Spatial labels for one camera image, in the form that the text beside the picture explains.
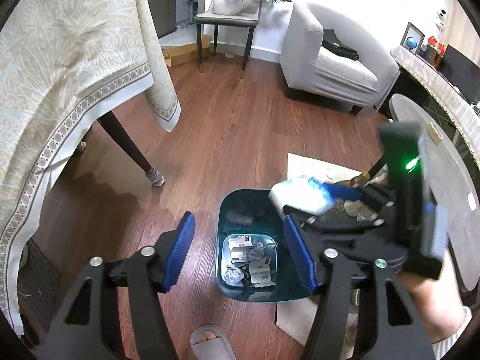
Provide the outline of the person's right hand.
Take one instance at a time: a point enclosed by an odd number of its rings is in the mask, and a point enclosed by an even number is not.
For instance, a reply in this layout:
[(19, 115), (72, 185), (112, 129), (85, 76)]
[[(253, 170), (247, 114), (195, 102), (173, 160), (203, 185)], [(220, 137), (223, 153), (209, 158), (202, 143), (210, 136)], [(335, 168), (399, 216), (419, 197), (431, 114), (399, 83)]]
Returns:
[(399, 272), (397, 276), (412, 297), (430, 340), (435, 344), (457, 336), (468, 319), (468, 312), (461, 300), (448, 249), (444, 252), (437, 280), (406, 271)]

